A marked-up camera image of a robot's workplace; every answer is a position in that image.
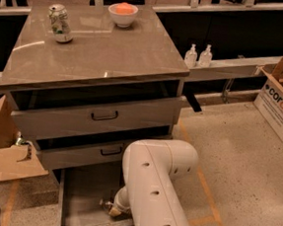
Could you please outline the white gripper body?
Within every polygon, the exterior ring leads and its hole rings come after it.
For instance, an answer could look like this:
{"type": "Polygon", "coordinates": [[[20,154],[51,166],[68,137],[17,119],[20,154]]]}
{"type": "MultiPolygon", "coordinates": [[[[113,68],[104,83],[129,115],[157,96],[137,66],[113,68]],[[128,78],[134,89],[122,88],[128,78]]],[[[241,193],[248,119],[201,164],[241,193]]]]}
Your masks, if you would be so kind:
{"type": "Polygon", "coordinates": [[[127,212],[130,210],[129,205],[129,198],[127,194],[127,188],[123,187],[121,190],[119,190],[115,197],[114,197],[114,203],[113,208],[116,212],[127,212]]]}

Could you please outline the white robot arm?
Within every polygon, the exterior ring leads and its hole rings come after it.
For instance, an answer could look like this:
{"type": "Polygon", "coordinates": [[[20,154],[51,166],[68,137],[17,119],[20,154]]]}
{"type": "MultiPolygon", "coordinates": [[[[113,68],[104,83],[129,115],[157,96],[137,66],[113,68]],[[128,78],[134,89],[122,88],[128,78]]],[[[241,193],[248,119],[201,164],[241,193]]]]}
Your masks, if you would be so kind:
{"type": "Polygon", "coordinates": [[[197,161],[196,150],[182,140],[133,142],[122,157],[124,187],[114,197],[112,212],[130,211],[134,226],[190,226],[173,180],[195,170],[197,161]]]}

